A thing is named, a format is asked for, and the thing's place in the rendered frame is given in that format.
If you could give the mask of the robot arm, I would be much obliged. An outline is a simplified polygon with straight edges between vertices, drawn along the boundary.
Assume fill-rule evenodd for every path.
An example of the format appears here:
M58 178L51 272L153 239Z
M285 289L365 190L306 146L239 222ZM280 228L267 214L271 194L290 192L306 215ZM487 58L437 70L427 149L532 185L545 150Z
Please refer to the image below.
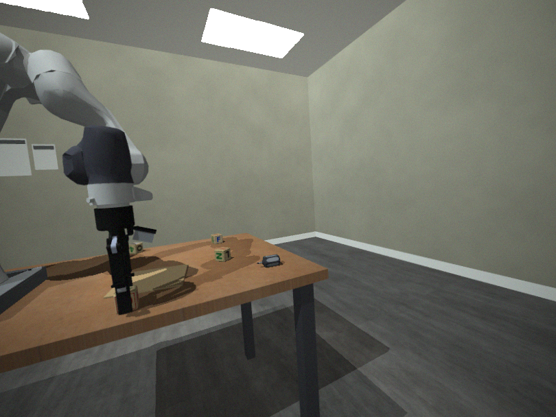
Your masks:
M152 192L134 187L148 174L145 156L111 111L90 94L70 61L51 50L29 52L0 33L0 132L13 103L22 97L84 126L82 140L62 155L62 163L66 177L87 185L90 206L123 207L153 198Z

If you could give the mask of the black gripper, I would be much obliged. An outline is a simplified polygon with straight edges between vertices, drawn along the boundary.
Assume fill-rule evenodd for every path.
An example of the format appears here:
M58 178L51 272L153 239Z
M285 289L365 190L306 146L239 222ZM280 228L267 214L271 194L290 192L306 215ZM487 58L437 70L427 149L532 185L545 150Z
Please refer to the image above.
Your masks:
M115 288L118 314L130 313L132 312L131 276L135 276L135 273L131 273L129 236L125 234L123 228L131 228L135 225L133 207L95 208L94 213L97 230L109 232L106 249L113 281L111 288Z

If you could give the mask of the beige square mat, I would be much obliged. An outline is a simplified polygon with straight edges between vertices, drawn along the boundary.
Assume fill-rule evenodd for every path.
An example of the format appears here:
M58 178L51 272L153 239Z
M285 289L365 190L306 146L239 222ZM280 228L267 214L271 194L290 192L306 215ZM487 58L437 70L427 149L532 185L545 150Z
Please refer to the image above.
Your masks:
M187 266L188 264L131 272L135 273L132 276L133 286L137 285L139 293L183 286ZM115 288L112 288L103 299L113 298L114 294Z

